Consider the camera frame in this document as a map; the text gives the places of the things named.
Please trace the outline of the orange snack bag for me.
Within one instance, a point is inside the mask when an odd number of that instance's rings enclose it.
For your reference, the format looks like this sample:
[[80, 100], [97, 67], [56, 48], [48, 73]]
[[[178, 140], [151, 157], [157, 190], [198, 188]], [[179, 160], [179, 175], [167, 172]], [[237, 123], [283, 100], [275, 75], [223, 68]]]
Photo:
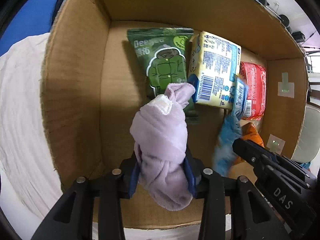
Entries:
[[[257, 143], [258, 145], [262, 146], [263, 148], [265, 148], [264, 142], [263, 142], [260, 134], [258, 133], [258, 130], [256, 129], [255, 125], [252, 122], [245, 124], [244, 126], [242, 126], [241, 129], [242, 129], [242, 137], [241, 138], [243, 140], [251, 140], [251, 141]], [[236, 154], [236, 159], [233, 164], [237, 165], [237, 164], [243, 163], [243, 162], [246, 162], [246, 161]]]

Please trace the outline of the blue snack packet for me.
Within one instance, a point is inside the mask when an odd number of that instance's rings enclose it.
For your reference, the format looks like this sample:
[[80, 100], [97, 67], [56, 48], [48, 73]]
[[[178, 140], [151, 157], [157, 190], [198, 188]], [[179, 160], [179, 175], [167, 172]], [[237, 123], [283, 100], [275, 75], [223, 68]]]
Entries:
[[233, 109], [223, 120], [213, 154], [213, 170], [223, 177], [228, 176], [230, 168], [237, 158], [232, 145], [236, 139], [242, 137], [240, 120], [245, 111], [247, 94], [248, 85], [242, 78], [237, 76]]

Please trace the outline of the red snack pack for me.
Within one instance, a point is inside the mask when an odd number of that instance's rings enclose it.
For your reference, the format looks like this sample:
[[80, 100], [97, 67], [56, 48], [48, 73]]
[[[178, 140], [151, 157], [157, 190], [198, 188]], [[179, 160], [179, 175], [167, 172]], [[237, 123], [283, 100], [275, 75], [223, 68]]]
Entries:
[[240, 75], [248, 85], [248, 94], [243, 119], [260, 120], [266, 107], [266, 70], [249, 62], [240, 63]]

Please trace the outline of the lilac sock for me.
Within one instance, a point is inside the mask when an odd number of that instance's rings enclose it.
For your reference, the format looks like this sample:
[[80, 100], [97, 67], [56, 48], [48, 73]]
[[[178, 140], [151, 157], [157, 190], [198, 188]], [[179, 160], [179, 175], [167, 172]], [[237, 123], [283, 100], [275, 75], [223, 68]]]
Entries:
[[182, 163], [188, 140], [184, 109], [194, 93], [189, 83], [168, 84], [163, 94], [139, 109], [130, 127], [139, 183], [169, 211], [184, 209], [193, 198]]

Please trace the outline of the yellow blue tissue pack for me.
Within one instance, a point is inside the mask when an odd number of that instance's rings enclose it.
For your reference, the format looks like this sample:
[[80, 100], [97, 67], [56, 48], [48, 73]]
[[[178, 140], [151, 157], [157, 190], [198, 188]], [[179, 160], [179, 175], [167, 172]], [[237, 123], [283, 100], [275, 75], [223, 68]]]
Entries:
[[233, 108], [241, 51], [239, 45], [206, 31], [192, 40], [188, 82], [195, 88], [194, 103]]

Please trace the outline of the brown cardboard box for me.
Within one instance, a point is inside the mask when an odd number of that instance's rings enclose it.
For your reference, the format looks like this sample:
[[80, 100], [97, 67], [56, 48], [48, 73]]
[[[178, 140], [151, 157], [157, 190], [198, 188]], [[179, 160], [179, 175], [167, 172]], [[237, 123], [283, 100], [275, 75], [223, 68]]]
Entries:
[[244, 62], [266, 68], [260, 135], [291, 157], [307, 92], [304, 56], [253, 0], [65, 0], [42, 69], [50, 153], [67, 190], [100, 178], [133, 153], [146, 170], [156, 148], [169, 180], [184, 150], [213, 164]]

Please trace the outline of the green snack bag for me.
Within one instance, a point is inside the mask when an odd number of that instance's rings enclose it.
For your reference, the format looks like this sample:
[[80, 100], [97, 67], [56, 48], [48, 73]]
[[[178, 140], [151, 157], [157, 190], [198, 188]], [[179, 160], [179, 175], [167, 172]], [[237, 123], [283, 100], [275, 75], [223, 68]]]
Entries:
[[170, 83], [186, 83], [185, 51], [192, 28], [129, 29], [127, 39], [146, 75], [146, 96], [154, 99]]

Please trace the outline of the grey plastic chair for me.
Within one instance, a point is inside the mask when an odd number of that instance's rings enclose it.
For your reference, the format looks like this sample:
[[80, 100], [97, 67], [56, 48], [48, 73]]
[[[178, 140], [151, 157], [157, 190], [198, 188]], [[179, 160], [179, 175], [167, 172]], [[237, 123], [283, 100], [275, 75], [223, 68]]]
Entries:
[[316, 157], [319, 152], [319, 120], [319, 109], [307, 105], [299, 142], [292, 160], [298, 163], [309, 163]]

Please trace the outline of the grey table cloth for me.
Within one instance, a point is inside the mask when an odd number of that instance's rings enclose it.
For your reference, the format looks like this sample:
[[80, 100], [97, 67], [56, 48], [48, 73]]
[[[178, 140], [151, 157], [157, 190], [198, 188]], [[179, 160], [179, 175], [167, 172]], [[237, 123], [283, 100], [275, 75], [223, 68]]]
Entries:
[[31, 238], [62, 196], [41, 111], [48, 38], [28, 36], [1, 56], [1, 206], [23, 239]]

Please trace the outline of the barbell on floor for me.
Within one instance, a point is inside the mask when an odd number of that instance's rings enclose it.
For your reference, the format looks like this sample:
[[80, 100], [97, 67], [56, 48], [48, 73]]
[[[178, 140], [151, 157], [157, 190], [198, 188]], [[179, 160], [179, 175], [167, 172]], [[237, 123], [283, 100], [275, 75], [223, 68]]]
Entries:
[[256, 0], [256, 1], [259, 2], [261, 5], [263, 5], [274, 17], [276, 17], [278, 20], [280, 20], [280, 22], [287, 29], [287, 31], [290, 34], [292, 34], [292, 28], [290, 27], [289, 18], [286, 15], [280, 14], [278, 12], [279, 3], [276, 2], [274, 7], [272, 7], [267, 0]]

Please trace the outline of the blue foam mat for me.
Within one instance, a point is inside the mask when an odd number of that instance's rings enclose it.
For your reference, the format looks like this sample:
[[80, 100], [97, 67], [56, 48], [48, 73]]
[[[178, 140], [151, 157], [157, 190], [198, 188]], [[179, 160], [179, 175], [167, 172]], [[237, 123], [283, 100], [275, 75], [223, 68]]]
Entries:
[[1, 55], [18, 41], [50, 32], [57, 0], [28, 0], [1, 37]]

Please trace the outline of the dark blue cloth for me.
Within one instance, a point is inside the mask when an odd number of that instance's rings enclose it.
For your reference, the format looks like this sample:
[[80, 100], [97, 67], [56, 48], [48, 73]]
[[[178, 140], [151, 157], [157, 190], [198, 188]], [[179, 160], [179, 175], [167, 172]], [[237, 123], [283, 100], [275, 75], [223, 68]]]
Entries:
[[56, 0], [55, 6], [54, 6], [54, 10], [52, 13], [52, 21], [51, 21], [51, 25], [54, 24], [55, 18], [57, 16], [57, 13], [59, 12], [61, 5], [63, 4], [64, 0]]

